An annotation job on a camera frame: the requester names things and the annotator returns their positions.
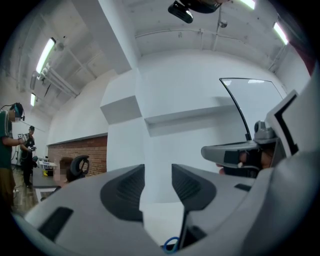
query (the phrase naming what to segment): fluorescent light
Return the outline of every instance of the fluorescent light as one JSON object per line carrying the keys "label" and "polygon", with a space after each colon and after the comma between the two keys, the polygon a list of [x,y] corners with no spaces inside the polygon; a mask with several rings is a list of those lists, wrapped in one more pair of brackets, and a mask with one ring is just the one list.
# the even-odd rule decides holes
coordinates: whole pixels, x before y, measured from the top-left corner
{"label": "fluorescent light", "polygon": [[34,95],[33,93],[31,93],[31,101],[30,101],[31,106],[34,106],[34,105],[35,105],[35,101],[36,101],[36,95]]}
{"label": "fluorescent light", "polygon": [[50,38],[49,41],[46,43],[46,45],[45,45],[45,47],[43,49],[43,52],[42,52],[42,54],[40,56],[38,65],[36,66],[36,69],[35,69],[39,74],[42,72],[42,68],[44,67],[46,59],[47,59],[50,51],[54,47],[55,43],[56,42],[54,41],[53,38]]}
{"label": "fluorescent light", "polygon": [[253,0],[240,0],[240,1],[246,4],[247,6],[249,6],[252,10],[255,9],[256,3]]}
{"label": "fluorescent light", "polygon": [[264,80],[254,80],[254,79],[250,79],[248,81],[248,84],[261,84],[261,83],[264,83],[265,81]]}
{"label": "fluorescent light", "polygon": [[288,43],[287,36],[277,22],[274,24],[273,28],[278,33],[279,37],[282,39],[284,44],[286,45]]}
{"label": "fluorescent light", "polygon": [[225,84],[225,86],[229,86],[231,84],[231,80],[227,80],[227,81],[223,81],[223,83]]}

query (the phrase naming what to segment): brick wall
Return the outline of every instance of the brick wall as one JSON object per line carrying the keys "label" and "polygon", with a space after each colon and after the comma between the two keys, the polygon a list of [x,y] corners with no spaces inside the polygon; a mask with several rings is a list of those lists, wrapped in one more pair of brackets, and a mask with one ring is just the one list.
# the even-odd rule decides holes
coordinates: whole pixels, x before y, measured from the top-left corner
{"label": "brick wall", "polygon": [[101,136],[50,145],[48,157],[50,162],[54,162],[57,168],[60,168],[59,162],[62,157],[75,158],[80,155],[88,155],[90,169],[87,176],[105,173],[107,171],[107,140],[107,136]]}

